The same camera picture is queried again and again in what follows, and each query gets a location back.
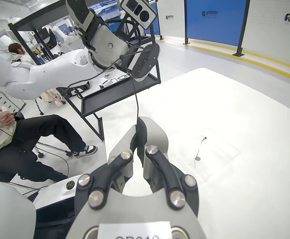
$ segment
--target sneaker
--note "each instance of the sneaker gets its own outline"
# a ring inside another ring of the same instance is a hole
[[[89,145],[89,146],[86,146],[82,151],[73,153],[73,155],[76,158],[79,158],[82,156],[94,154],[95,152],[97,152],[97,150],[98,148],[96,146]]]

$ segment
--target black pants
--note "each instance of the black pants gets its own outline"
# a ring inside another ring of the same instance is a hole
[[[16,124],[12,142],[0,149],[0,172],[19,174],[35,182],[64,179],[53,168],[37,162],[37,156],[32,152],[39,138],[49,135],[54,135],[74,152],[86,146],[71,124],[58,115],[20,120]]]

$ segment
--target metal screw head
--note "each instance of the metal screw head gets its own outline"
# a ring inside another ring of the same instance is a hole
[[[97,239],[98,237],[99,227],[93,227],[88,230],[85,234],[84,239]]]
[[[150,145],[147,147],[146,151],[148,152],[148,154],[154,155],[157,153],[158,148],[154,145]]]
[[[114,161],[114,159],[117,158],[116,156],[111,156],[108,159],[108,164],[112,163]]]
[[[95,190],[95,191],[92,191],[91,194],[89,195],[88,203],[90,207],[95,208],[95,207],[100,206],[103,200],[104,200],[104,194],[99,190]]]
[[[182,208],[184,207],[186,200],[185,196],[181,191],[175,190],[170,193],[170,202],[173,206]]]
[[[123,151],[122,153],[121,153],[121,158],[123,159],[123,160],[128,160],[129,158],[131,158],[131,153],[130,153],[130,151]]]
[[[188,239],[186,232],[180,227],[172,227],[172,239]]]
[[[90,175],[84,174],[79,177],[78,184],[82,187],[88,185],[90,182]]]
[[[189,187],[194,187],[196,185],[196,180],[191,175],[186,175],[184,180],[185,180],[186,185]]]

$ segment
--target humanoid robot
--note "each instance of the humanoid robot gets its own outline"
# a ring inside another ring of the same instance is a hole
[[[41,66],[21,63],[19,67],[9,67],[0,58],[0,67],[8,69],[0,71],[0,84],[9,95],[33,99],[47,89],[77,86],[81,83],[74,82],[84,76],[100,78],[116,69],[142,81],[157,63],[159,46],[151,44],[141,51],[132,70],[128,70],[124,64],[126,57],[140,47],[114,35],[102,18],[87,8],[84,0],[66,0],[66,6],[86,48]],[[132,31],[138,23],[148,28],[156,18],[146,0],[123,0],[121,7],[136,20]],[[62,72],[72,75],[61,77]],[[144,197],[122,194],[133,175],[136,149],[143,177],[153,192]],[[0,183],[1,194],[5,195],[0,197],[0,237],[103,239],[97,236],[100,224],[169,221],[173,239],[205,239],[197,220],[197,182],[169,162],[167,151],[168,138],[161,127],[148,117],[138,117],[137,124],[111,151],[108,163],[91,174],[74,176],[41,189],[29,197],[30,201],[14,188]]]

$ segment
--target white table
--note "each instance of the white table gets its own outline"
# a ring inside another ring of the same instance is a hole
[[[289,108],[205,68],[137,96],[139,115],[151,117],[167,133],[170,161],[197,179],[198,219],[208,239],[290,238]],[[102,110],[107,155],[135,123],[136,112],[134,96]],[[200,144],[195,136],[201,131],[212,133],[195,169]],[[214,146],[220,151],[207,155]],[[226,164],[210,168],[211,176],[199,174],[202,163],[223,158]],[[150,193],[138,160],[124,192]]]

